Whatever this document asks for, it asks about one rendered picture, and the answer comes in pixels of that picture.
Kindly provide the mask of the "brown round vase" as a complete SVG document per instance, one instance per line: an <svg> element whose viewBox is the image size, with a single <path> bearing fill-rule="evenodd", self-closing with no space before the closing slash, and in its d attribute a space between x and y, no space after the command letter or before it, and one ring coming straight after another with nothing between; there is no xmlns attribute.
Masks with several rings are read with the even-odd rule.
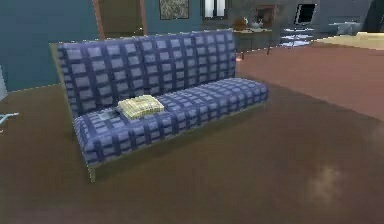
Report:
<svg viewBox="0 0 384 224"><path fill-rule="evenodd" d="M232 25L232 28L235 30L235 31L241 31L241 30L245 30L247 28L247 25L246 25L246 21L244 18L239 18L239 19L236 19Z"/></svg>

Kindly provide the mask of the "dark side table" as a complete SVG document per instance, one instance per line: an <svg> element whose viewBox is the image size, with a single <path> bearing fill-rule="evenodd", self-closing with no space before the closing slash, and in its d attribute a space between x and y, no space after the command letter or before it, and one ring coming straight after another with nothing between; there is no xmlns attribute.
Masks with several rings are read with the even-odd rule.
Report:
<svg viewBox="0 0 384 224"><path fill-rule="evenodd" d="M266 28L246 28L234 30L235 49L238 55L237 60L242 61L245 55L261 49L270 53L272 45L272 30Z"/></svg>

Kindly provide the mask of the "pale blue chair leg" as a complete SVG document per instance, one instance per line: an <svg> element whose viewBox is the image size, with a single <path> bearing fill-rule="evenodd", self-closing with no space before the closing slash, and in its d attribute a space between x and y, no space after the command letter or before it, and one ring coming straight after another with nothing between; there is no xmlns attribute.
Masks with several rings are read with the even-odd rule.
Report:
<svg viewBox="0 0 384 224"><path fill-rule="evenodd" d="M18 116L19 113L0 114L0 126L7 121L8 118Z"/></svg>

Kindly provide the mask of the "red framed wall picture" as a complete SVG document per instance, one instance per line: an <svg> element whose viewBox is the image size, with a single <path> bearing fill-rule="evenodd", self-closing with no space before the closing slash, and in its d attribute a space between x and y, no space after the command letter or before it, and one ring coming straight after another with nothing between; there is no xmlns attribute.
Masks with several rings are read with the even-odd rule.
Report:
<svg viewBox="0 0 384 224"><path fill-rule="evenodd" d="M256 7L256 21L262 28L271 28L275 20L276 5L260 5Z"/></svg>

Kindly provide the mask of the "white glass tv stand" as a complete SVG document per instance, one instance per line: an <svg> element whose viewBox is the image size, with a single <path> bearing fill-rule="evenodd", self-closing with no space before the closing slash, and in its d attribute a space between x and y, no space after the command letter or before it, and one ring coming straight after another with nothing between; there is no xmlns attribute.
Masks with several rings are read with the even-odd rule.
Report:
<svg viewBox="0 0 384 224"><path fill-rule="evenodd" d="M284 28L280 36L280 46L299 47L309 45L313 39L314 29L307 26Z"/></svg>

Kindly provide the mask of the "brown room door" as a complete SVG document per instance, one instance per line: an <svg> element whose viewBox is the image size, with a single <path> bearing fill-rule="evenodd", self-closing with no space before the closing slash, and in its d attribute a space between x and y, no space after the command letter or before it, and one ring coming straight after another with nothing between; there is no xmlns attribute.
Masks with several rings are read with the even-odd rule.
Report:
<svg viewBox="0 0 384 224"><path fill-rule="evenodd" d="M92 0L100 39L147 34L145 0Z"/></svg>

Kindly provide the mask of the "blue checked sofa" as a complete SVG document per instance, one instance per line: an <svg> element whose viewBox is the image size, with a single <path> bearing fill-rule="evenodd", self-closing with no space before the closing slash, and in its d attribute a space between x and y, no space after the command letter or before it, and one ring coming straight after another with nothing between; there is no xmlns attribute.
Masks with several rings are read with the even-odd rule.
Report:
<svg viewBox="0 0 384 224"><path fill-rule="evenodd" d="M230 29L59 42L51 52L91 180L106 163L268 100L265 84L236 76ZM141 95L164 110L129 119L117 109Z"/></svg>

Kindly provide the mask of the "pale yellow cushion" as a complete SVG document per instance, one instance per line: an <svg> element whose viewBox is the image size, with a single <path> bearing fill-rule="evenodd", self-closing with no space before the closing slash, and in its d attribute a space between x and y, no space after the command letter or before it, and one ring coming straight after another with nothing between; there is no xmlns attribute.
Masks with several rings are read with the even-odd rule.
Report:
<svg viewBox="0 0 384 224"><path fill-rule="evenodd" d="M119 101L117 109L129 119L138 119L162 112L164 105L151 95L141 95Z"/></svg>

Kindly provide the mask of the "black television set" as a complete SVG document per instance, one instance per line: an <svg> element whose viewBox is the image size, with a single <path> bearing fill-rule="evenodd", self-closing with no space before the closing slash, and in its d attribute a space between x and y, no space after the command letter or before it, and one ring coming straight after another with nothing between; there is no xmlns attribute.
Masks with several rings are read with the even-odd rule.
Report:
<svg viewBox="0 0 384 224"><path fill-rule="evenodd" d="M294 23L296 25L310 24L316 9L316 4L299 4L296 9Z"/></svg>

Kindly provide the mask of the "white window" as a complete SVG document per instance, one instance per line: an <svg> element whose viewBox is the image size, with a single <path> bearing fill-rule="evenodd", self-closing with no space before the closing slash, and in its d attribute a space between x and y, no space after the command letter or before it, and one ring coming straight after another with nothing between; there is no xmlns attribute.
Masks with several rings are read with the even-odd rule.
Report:
<svg viewBox="0 0 384 224"><path fill-rule="evenodd" d="M204 19L225 19L229 0L201 0Z"/></svg>

